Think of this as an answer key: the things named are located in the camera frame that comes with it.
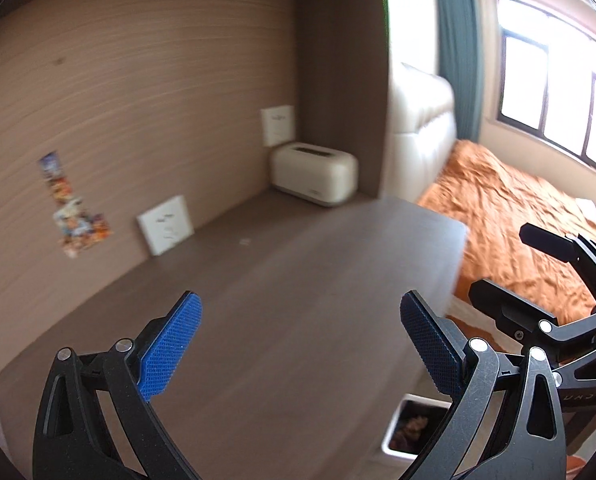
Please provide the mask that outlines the white square trash bin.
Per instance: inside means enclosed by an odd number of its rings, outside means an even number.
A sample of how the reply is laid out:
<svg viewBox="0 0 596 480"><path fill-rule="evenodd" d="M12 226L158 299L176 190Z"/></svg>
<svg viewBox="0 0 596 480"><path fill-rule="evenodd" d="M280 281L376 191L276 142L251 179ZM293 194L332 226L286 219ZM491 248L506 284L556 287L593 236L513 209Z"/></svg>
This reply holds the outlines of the white square trash bin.
<svg viewBox="0 0 596 480"><path fill-rule="evenodd" d="M406 393L378 448L387 462L412 463L440 428L451 403Z"/></svg>

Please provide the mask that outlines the anime sticker strip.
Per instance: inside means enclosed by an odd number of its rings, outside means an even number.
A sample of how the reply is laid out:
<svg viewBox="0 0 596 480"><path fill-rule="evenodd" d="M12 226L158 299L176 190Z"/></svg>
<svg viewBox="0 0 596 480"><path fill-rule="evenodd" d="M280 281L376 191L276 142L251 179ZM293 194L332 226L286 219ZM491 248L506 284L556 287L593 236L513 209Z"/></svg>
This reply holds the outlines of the anime sticker strip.
<svg viewBox="0 0 596 480"><path fill-rule="evenodd" d="M74 194L58 154L48 153L38 164L57 206L52 218L61 233L60 246L63 252L74 259L81 252L107 240L112 233L107 219L103 214L90 214L86 210L83 198Z"/></svg>

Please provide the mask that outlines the cream padded headboard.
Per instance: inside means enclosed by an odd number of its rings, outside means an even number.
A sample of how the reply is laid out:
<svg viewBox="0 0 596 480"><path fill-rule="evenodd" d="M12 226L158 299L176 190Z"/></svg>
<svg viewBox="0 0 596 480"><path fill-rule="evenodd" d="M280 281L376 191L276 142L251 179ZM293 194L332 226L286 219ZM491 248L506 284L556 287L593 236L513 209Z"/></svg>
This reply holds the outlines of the cream padded headboard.
<svg viewBox="0 0 596 480"><path fill-rule="evenodd" d="M455 141L450 82L413 66L392 66L383 194L416 202L439 176Z"/></svg>

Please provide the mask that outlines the cream white toaster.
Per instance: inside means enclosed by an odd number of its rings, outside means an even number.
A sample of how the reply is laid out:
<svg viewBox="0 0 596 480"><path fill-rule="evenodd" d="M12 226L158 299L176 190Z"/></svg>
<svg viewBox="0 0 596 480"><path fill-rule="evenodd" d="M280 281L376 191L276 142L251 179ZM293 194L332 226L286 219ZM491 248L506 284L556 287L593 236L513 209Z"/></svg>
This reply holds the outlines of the cream white toaster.
<svg viewBox="0 0 596 480"><path fill-rule="evenodd" d="M324 207L336 207L356 193L359 162L349 153L291 142L270 159L274 188Z"/></svg>

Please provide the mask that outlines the teal curtain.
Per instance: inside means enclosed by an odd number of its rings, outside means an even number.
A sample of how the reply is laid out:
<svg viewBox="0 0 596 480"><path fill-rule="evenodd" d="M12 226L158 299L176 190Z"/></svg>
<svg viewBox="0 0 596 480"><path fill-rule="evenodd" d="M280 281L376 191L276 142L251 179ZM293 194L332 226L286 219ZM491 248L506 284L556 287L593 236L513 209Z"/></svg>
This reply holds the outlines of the teal curtain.
<svg viewBox="0 0 596 480"><path fill-rule="evenodd" d="M437 0L439 74L450 82L458 139L479 140L484 47L478 0Z"/></svg>

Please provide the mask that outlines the white wall socket lower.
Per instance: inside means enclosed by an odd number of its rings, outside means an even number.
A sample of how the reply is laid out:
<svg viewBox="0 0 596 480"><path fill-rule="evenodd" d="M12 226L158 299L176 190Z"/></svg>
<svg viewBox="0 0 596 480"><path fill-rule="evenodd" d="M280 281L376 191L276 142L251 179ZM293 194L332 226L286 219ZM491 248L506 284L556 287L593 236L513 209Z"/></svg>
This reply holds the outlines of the white wall socket lower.
<svg viewBox="0 0 596 480"><path fill-rule="evenodd" d="M195 234L185 197L176 195L136 217L150 255L158 257Z"/></svg>

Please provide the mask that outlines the window with dark frame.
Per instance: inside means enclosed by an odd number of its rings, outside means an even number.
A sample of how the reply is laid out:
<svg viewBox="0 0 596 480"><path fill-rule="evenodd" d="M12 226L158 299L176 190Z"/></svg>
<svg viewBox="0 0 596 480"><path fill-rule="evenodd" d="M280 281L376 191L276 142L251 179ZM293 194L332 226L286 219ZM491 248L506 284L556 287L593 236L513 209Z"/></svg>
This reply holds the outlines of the window with dark frame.
<svg viewBox="0 0 596 480"><path fill-rule="evenodd" d="M498 0L496 118L596 170L596 39L528 1Z"/></svg>

